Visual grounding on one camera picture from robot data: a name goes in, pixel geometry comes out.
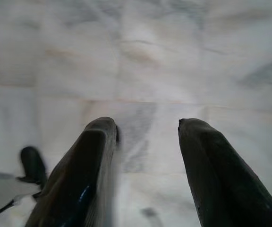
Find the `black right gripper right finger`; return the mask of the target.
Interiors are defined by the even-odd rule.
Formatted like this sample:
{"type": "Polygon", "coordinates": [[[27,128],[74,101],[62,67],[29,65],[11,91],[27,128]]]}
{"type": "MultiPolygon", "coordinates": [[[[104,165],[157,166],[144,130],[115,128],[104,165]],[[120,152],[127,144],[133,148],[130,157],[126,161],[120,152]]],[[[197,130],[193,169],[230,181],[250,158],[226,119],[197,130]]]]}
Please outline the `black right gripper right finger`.
{"type": "Polygon", "coordinates": [[[272,196],[225,136],[180,119],[178,138],[201,227],[272,227],[272,196]]]}

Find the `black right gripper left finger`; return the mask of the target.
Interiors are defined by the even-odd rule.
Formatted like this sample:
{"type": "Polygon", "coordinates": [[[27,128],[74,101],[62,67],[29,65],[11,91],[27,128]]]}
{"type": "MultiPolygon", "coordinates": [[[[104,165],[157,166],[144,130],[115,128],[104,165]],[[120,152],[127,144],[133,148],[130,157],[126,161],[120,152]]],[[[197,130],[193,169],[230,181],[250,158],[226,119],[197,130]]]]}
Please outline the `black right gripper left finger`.
{"type": "Polygon", "coordinates": [[[88,123],[54,167],[24,227],[112,227],[118,149],[112,118],[88,123]]]}

